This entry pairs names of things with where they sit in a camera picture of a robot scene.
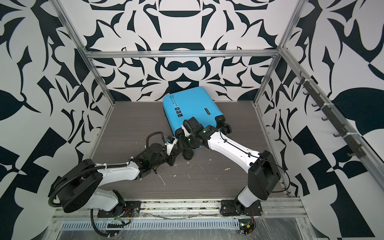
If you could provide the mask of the blue hard-shell suitcase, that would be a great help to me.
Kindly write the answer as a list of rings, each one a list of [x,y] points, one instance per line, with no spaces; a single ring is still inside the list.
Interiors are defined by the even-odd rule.
[[[182,129],[183,122],[190,118],[195,118],[203,127],[208,125],[216,127],[225,135],[232,132],[231,126],[226,123],[224,114],[202,87],[165,96],[163,109],[172,133],[178,140],[185,135]]]

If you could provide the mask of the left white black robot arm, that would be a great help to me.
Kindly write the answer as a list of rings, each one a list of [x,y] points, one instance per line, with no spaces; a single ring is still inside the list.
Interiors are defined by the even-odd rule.
[[[107,213],[118,220],[109,224],[110,228],[122,228],[130,221],[122,220],[131,208],[126,204],[119,191],[106,191],[101,186],[120,181],[140,180],[163,164],[172,166],[182,152],[182,144],[175,137],[163,139],[163,143],[147,143],[145,149],[120,164],[95,164],[91,159],[80,162],[67,174],[57,180],[50,194],[48,204],[52,208],[62,208],[72,213],[81,208]]]

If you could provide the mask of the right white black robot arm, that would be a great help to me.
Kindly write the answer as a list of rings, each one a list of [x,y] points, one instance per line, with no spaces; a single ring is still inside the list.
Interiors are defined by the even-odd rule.
[[[282,178],[282,167],[270,152],[260,153],[230,139],[227,134],[231,132],[231,126],[226,123],[219,124],[217,128],[211,125],[204,127],[192,117],[176,130],[176,138],[183,149],[206,147],[240,166],[248,174],[248,183],[235,198],[235,206],[248,209],[255,202],[269,198]]]

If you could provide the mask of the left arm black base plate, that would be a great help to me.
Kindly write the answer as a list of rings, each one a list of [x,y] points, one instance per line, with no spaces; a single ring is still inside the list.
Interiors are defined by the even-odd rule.
[[[99,210],[98,218],[113,218],[113,217],[133,217],[140,213],[141,201],[125,201],[124,204],[118,204],[111,211],[107,212]]]

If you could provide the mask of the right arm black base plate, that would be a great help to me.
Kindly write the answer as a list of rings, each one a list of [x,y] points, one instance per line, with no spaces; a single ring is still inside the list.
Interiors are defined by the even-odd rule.
[[[222,216],[261,216],[263,212],[261,202],[256,201],[250,207],[244,207],[237,199],[221,200],[220,214]]]

